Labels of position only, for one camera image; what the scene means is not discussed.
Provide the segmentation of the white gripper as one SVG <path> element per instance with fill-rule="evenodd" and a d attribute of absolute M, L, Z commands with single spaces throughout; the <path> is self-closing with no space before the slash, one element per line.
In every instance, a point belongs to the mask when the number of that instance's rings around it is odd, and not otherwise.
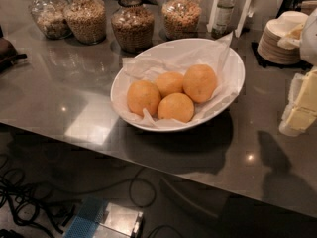
<path fill-rule="evenodd" d="M 290 84 L 279 132 L 292 137 L 303 134 L 317 119 L 317 8 L 301 32 L 300 57 L 314 67 L 305 75 L 297 73 Z"/>

